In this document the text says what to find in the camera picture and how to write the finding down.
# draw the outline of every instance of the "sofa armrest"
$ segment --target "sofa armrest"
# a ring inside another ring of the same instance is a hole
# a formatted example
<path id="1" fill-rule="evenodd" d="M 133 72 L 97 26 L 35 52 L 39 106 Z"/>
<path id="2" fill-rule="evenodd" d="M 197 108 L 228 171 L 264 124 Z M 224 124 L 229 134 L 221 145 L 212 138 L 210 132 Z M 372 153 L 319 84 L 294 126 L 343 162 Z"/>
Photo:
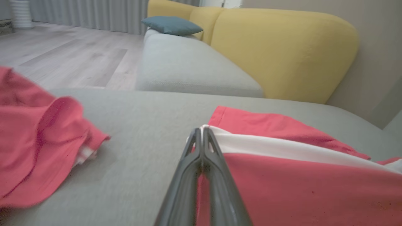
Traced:
<path id="1" fill-rule="evenodd" d="M 194 8 L 195 6 L 169 0 L 150 0 L 148 3 L 148 17 L 177 16 L 189 20 L 191 11 Z"/>

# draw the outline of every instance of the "white vase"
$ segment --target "white vase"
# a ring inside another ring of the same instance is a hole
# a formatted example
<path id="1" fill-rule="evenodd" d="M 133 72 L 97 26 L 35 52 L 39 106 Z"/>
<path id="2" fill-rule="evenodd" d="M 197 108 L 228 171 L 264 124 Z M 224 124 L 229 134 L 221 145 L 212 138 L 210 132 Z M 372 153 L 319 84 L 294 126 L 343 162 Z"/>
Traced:
<path id="1" fill-rule="evenodd" d="M 9 2 L 14 14 L 14 27 L 33 28 L 29 1 L 10 0 Z"/>

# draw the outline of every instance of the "fabric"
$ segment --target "fabric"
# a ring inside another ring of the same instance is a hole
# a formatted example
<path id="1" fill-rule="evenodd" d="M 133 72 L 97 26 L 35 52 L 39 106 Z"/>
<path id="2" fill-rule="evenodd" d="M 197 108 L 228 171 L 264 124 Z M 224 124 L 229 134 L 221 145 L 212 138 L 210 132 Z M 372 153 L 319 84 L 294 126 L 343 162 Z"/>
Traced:
<path id="1" fill-rule="evenodd" d="M 155 34 L 160 34 L 160 32 L 157 32 L 154 29 L 148 29 L 147 32 L 144 35 L 144 44 L 147 41 L 149 36 L 155 35 Z M 184 37 L 189 38 L 189 39 L 199 40 L 199 38 L 197 36 L 195 36 L 195 35 L 186 35 Z"/>
<path id="2" fill-rule="evenodd" d="M 199 40 L 211 44 L 213 28 L 218 16 L 225 8 L 219 7 L 195 7 L 190 14 L 190 21 L 202 27 L 203 32 L 194 34 Z"/>
<path id="3" fill-rule="evenodd" d="M 186 137 L 207 123 L 218 105 L 288 115 L 375 161 L 397 156 L 401 150 L 381 129 L 328 105 L 176 92 L 57 89 L 51 93 L 79 100 L 84 116 L 113 138 L 100 147 L 96 159 L 74 167 L 49 199 L 11 213 L 5 226 L 153 225 Z"/>
<path id="4" fill-rule="evenodd" d="M 92 150 L 90 147 L 86 145 L 82 145 L 78 150 L 75 162 L 73 167 L 76 165 L 82 165 L 87 159 L 94 159 L 96 158 L 96 154 L 98 150 Z"/>
<path id="5" fill-rule="evenodd" d="M 363 159 L 371 159 L 370 156 L 357 152 L 349 145 L 339 142 L 328 134 L 286 115 L 251 113 L 218 106 L 208 125 L 219 127 L 233 134 L 292 140 L 343 152 Z"/>
<path id="6" fill-rule="evenodd" d="M 249 74 L 272 99 L 324 104 L 359 46 L 351 24 L 319 12 L 221 10 L 150 0 L 148 16 L 178 16 L 201 26 L 202 40 Z"/>
<path id="7" fill-rule="evenodd" d="M 147 37 L 136 90 L 264 97 L 249 75 L 207 44 L 186 37 Z"/>
<path id="8" fill-rule="evenodd" d="M 390 158 L 390 159 L 387 159 L 387 160 L 384 160 L 384 161 L 378 161 L 377 163 L 381 164 L 381 165 L 387 165 L 387 164 L 396 162 L 396 161 L 398 161 L 400 159 L 402 159 L 402 158 L 401 157 L 393 157 L 393 158 Z"/>
<path id="9" fill-rule="evenodd" d="M 218 107 L 209 124 L 220 127 L 203 126 L 215 132 L 253 225 L 402 222 L 402 172 L 397 167 L 361 159 L 367 156 L 284 115 Z M 197 196 L 197 225 L 209 225 L 209 183 L 204 175 Z"/>
<path id="10" fill-rule="evenodd" d="M 399 172 L 393 168 L 386 167 L 386 165 L 381 165 L 360 157 L 322 148 L 316 145 L 264 136 L 232 134 L 215 126 L 202 126 L 202 128 L 205 127 L 210 128 L 214 132 L 215 137 L 219 141 L 222 153 L 224 154 L 252 154 L 275 158 L 371 168 L 394 173 Z"/>
<path id="11" fill-rule="evenodd" d="M 148 27 L 169 35 L 192 35 L 202 32 L 202 28 L 195 23 L 176 16 L 152 16 L 141 21 Z"/>
<path id="12" fill-rule="evenodd" d="M 394 135 L 397 139 L 402 138 L 402 110 L 399 110 L 398 114 L 396 114 L 394 116 L 394 118 L 390 122 L 388 122 L 388 124 L 384 128 L 384 131 Z"/>
<path id="13" fill-rule="evenodd" d="M 34 21 L 136 35 L 145 33 L 141 20 L 147 16 L 147 1 L 29 0 L 29 3 Z"/>
<path id="14" fill-rule="evenodd" d="M 224 154 L 255 226 L 396 226 L 402 222 L 402 175 L 248 154 Z M 208 183 L 197 225 L 209 225 Z"/>
<path id="15" fill-rule="evenodd" d="M 82 117 L 71 97 L 55 98 L 11 68 L 0 67 L 0 208 L 29 207 L 64 181 L 85 145 L 108 135 Z"/>
<path id="16" fill-rule="evenodd" d="M 402 172 L 402 158 L 384 165 L 387 168 Z"/>

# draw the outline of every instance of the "sofa cushion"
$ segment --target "sofa cushion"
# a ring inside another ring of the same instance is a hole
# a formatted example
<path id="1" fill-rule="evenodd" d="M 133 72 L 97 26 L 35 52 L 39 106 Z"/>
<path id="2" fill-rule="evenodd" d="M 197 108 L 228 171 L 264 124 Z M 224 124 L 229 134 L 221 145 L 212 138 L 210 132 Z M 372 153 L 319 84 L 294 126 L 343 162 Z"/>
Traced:
<path id="1" fill-rule="evenodd" d="M 215 21 L 226 8 L 220 7 L 196 7 L 191 11 L 190 21 L 202 27 L 203 32 L 194 34 L 199 40 L 211 44 Z"/>
<path id="2" fill-rule="evenodd" d="M 136 90 L 264 97 L 256 81 L 204 42 L 167 34 L 146 37 Z"/>
<path id="3" fill-rule="evenodd" d="M 192 35 L 203 30 L 197 24 L 176 16 L 152 16 L 141 22 L 154 30 L 170 35 Z"/>
<path id="4" fill-rule="evenodd" d="M 211 40 L 267 98 L 312 103 L 328 100 L 358 46 L 356 29 L 339 17 L 262 8 L 222 11 Z"/>
<path id="5" fill-rule="evenodd" d="M 149 36 L 155 35 L 155 34 L 160 34 L 160 32 L 158 32 L 158 31 L 156 31 L 154 29 L 148 28 L 146 33 L 145 33 L 145 36 L 144 36 L 144 43 L 147 41 Z M 198 38 L 198 36 L 196 36 L 196 35 L 185 35 L 184 37 L 187 37 L 187 38 L 190 38 L 190 39 L 195 39 L 195 40 L 200 40 Z"/>
<path id="6" fill-rule="evenodd" d="M 218 105 L 279 113 L 385 160 L 401 145 L 362 118 L 328 105 L 263 98 L 99 89 L 54 90 L 73 96 L 84 116 L 112 136 L 96 159 L 76 166 L 42 204 L 12 212 L 5 226 L 153 225 L 186 138 Z"/>

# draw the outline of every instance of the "gray curtain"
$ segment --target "gray curtain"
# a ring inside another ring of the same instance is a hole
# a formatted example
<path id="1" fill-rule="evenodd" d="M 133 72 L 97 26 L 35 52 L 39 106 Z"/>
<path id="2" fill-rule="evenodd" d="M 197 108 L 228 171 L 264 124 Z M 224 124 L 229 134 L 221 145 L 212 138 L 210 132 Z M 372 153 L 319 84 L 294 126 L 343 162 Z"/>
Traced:
<path id="1" fill-rule="evenodd" d="M 199 5 L 199 0 L 176 0 Z M 148 0 L 30 0 L 32 19 L 143 35 Z"/>

